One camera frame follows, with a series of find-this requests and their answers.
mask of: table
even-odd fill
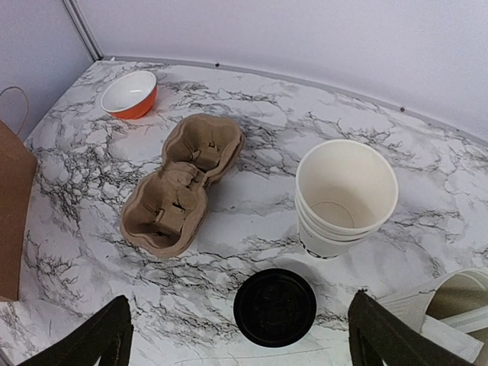
[[[133,70],[158,79],[156,106],[123,121],[103,112],[107,84]],[[210,213],[190,249],[158,259],[125,243],[120,208],[161,163],[162,143],[190,114],[238,121],[246,147],[209,188]],[[400,201],[372,239],[332,260],[297,239],[294,174],[316,144],[366,143],[392,164]],[[459,268],[488,265],[488,149],[400,111],[242,72],[100,61],[58,100],[26,144],[40,161],[30,200],[21,301],[0,304],[0,348],[19,363],[69,334],[109,300],[130,300],[131,364],[350,365],[347,309]],[[317,298],[299,342],[261,348],[233,320],[248,276],[286,268]]]

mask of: orange bowl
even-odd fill
[[[135,71],[112,82],[101,96],[101,107],[123,120],[135,120],[149,112],[157,95],[156,76]]]

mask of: molded pulp tray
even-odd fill
[[[183,253],[207,213],[205,189],[233,167],[245,138],[234,120],[195,114],[162,148],[163,165],[147,175],[120,213],[126,241],[160,258]]]

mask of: black plastic cup lid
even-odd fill
[[[307,334],[315,320],[312,288],[298,274],[267,269],[237,291],[234,317],[242,334],[257,345],[284,347]]]

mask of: gray trim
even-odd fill
[[[94,61],[102,59],[104,54],[100,50],[95,37],[93,37],[93,33],[90,31],[76,0],[62,0],[62,3],[91,58]]]
[[[8,359],[7,355],[5,354],[5,352],[2,351],[1,348],[0,348],[0,366],[14,366],[12,361]]]
[[[204,67],[206,69],[215,69],[216,64],[213,63],[201,63],[198,61],[185,61],[181,59],[160,59],[160,58],[151,58],[151,57],[135,57],[135,56],[106,56],[103,58],[104,61],[109,61],[109,60],[116,60],[116,61],[136,61],[136,62],[142,62],[142,63],[166,63],[168,65],[182,65],[182,66],[198,66],[198,67]],[[366,101],[368,103],[372,103],[384,108],[389,108],[394,111],[399,111],[402,106],[395,105],[388,103],[386,101],[381,101],[375,98],[368,97],[366,95],[361,95],[358,93],[354,93],[353,91],[345,90],[342,88],[337,88],[335,86],[323,84],[321,82],[311,82],[310,80],[305,80],[305,79],[300,79],[300,78],[295,78],[293,76],[287,76],[287,75],[281,75],[277,74],[274,72],[266,72],[266,71],[260,71],[260,70],[254,70],[254,69],[247,69],[245,67],[238,67],[238,66],[228,66],[228,65],[222,65],[219,64],[218,66],[219,70],[226,70],[226,71],[234,71],[234,72],[244,72],[248,74],[254,74],[254,75],[259,75],[259,76],[264,76],[266,78],[270,79],[276,79],[276,80],[282,80],[285,82],[294,82],[300,85],[304,86],[311,86],[313,88],[318,88],[325,90],[326,92],[332,92],[332,93],[339,93],[339,94],[344,94],[347,95],[351,98],[357,98],[360,99],[361,101]],[[448,130],[460,137],[463,138],[468,138],[471,141],[474,141],[475,143],[479,143],[482,146],[488,146],[488,141],[485,141],[477,136],[471,135],[468,132],[464,132],[462,130],[459,130],[456,127],[451,126],[450,124],[447,124],[445,122],[441,122],[440,120],[436,120],[435,118],[427,117],[423,114],[410,111],[407,107],[404,107],[405,111],[404,114],[409,116],[409,117],[414,117],[418,118],[420,120],[423,120],[426,122],[429,126],[432,127],[437,127],[437,128],[442,128],[443,130]]]

